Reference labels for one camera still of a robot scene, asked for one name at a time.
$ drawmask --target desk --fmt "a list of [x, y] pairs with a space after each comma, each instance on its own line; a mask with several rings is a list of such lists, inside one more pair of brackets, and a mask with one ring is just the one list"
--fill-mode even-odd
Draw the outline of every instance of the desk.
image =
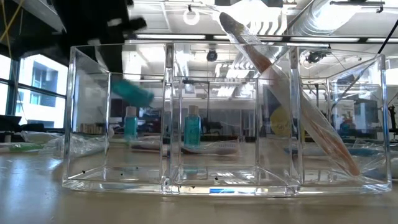
[[58, 160], [1, 154], [0, 223], [398, 223], [396, 189], [318, 198], [162, 197], [76, 192], [61, 178]]

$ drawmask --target clear acrylic organizer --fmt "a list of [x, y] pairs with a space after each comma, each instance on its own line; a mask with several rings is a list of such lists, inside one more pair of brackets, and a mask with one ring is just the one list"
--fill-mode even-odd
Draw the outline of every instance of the clear acrylic organizer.
[[[154, 93], [139, 109], [158, 112], [160, 127], [139, 131], [158, 146], [150, 151], [111, 131], [113, 112], [125, 107], [113, 103], [118, 73], [87, 56], [107, 47], [122, 56], [125, 78]], [[199, 146], [184, 144], [190, 106]], [[63, 184], [71, 189], [269, 197], [391, 189], [383, 55], [209, 43], [76, 47], [67, 108]]]

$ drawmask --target black object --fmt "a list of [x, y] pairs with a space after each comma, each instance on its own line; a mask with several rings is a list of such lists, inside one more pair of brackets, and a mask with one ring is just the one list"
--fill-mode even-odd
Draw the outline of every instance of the black object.
[[394, 26], [392, 27], [390, 33], [388, 34], [386, 40], [384, 41], [384, 43], [381, 45], [380, 50], [377, 52], [378, 54], [381, 54], [381, 52], [383, 51], [384, 47], [386, 46], [386, 44], [388, 43], [388, 41], [390, 40], [391, 36], [393, 35], [393, 33], [396, 31], [396, 28], [398, 26], [398, 20], [397, 22], [394, 24]]
[[20, 116], [0, 115], [0, 131], [21, 132]]
[[355, 116], [358, 116], [360, 112], [364, 112], [365, 122], [367, 122], [367, 123], [378, 123], [379, 122], [379, 115], [378, 115], [378, 108], [377, 108], [376, 100], [366, 100], [366, 99], [355, 100], [354, 112], [355, 112]]
[[36, 131], [36, 132], [45, 132], [44, 124], [23, 124], [21, 125], [21, 129], [23, 131]]
[[326, 57], [327, 54], [328, 54], [327, 52], [323, 51], [310, 51], [310, 54], [307, 56], [305, 60], [308, 61], [309, 63], [317, 63], [320, 60], [322, 60], [324, 57]]
[[129, 103], [122, 99], [111, 100], [111, 118], [124, 118], [126, 115], [126, 107]]
[[220, 134], [220, 131], [223, 129], [223, 126], [221, 125], [220, 122], [217, 121], [209, 121], [208, 118], [203, 118], [203, 120], [201, 121], [201, 131], [203, 133], [203, 127], [206, 128], [206, 133], [210, 134], [211, 133], [211, 129], [217, 129], [218, 134]]
[[337, 85], [349, 85], [353, 81], [355, 81], [355, 77], [353, 74], [346, 75], [343, 78], [337, 79]]
[[382, 11], [384, 11], [384, 6], [383, 6], [383, 5], [380, 5], [380, 9], [378, 9], [378, 10], [376, 11], [376, 13], [381, 13]]
[[283, 7], [283, 0], [261, 0], [268, 7]]
[[209, 50], [206, 57], [208, 62], [215, 62], [217, 60], [217, 52], [216, 50]]
[[[131, 36], [134, 31], [146, 27], [143, 17], [129, 18], [127, 5], [133, 3], [132, 0], [51, 0], [51, 2], [65, 30], [53, 35], [19, 37], [12, 45], [16, 57], [37, 54], [40, 50], [57, 45], [64, 58], [68, 60], [71, 46], [87, 45], [91, 39], [99, 39], [101, 44], [123, 44], [125, 33]], [[109, 26], [108, 22], [114, 19], [120, 20], [121, 23]], [[81, 51], [96, 60], [93, 47]], [[112, 72], [123, 72], [121, 51], [121, 45], [99, 48], [104, 63]]]
[[394, 133], [395, 135], [398, 134], [398, 130], [397, 130], [397, 125], [396, 125], [396, 111], [395, 111], [395, 106], [389, 106], [388, 110], [390, 111], [390, 116], [391, 116], [391, 129], [390, 132]]

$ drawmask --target window frame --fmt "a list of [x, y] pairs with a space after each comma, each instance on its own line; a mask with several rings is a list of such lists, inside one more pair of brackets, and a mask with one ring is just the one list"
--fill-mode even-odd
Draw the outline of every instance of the window frame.
[[[54, 62], [59, 63], [60, 65], [66, 66], [68, 68], [68, 65], [62, 64], [46, 55], [43, 55], [44, 57], [47, 57], [50, 60], [53, 60]], [[18, 89], [24, 89], [24, 90], [30, 90], [30, 91], [34, 91], [36, 93], [39, 94], [43, 94], [43, 95], [48, 95], [48, 96], [54, 96], [56, 98], [63, 98], [65, 99], [65, 107], [64, 107], [64, 113], [63, 113], [63, 128], [45, 128], [46, 131], [50, 131], [50, 132], [60, 132], [60, 133], [64, 133], [65, 132], [65, 126], [66, 124], [66, 103], [67, 103], [67, 93], [65, 93], [65, 95], [63, 94], [59, 94], [53, 91], [48, 91], [42, 88], [37, 88], [34, 86], [30, 86], [30, 85], [26, 85], [23, 83], [19, 83], [19, 72], [20, 72], [20, 65], [21, 65], [21, 60], [23, 58], [20, 58], [19, 60], [14, 60], [11, 59], [11, 64], [10, 64], [10, 74], [9, 74], [9, 79], [5, 79], [5, 78], [0, 78], [0, 83], [5, 84], [8, 86], [8, 93], [7, 93], [7, 100], [6, 100], [6, 115], [13, 115], [15, 116], [16, 114], [16, 109], [17, 109], [17, 104], [20, 103], [22, 104], [22, 102], [20, 101], [18, 94], [19, 91]]]

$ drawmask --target teal bottle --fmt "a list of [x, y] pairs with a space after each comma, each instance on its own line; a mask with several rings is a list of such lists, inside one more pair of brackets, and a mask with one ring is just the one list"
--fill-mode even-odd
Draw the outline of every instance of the teal bottle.
[[200, 145], [200, 128], [199, 107], [190, 105], [188, 108], [188, 116], [185, 118], [184, 145]]
[[148, 107], [155, 97], [154, 93], [133, 85], [127, 80], [112, 80], [111, 90], [135, 107]]
[[137, 108], [128, 106], [126, 117], [124, 117], [124, 138], [125, 140], [135, 140], [137, 138]]

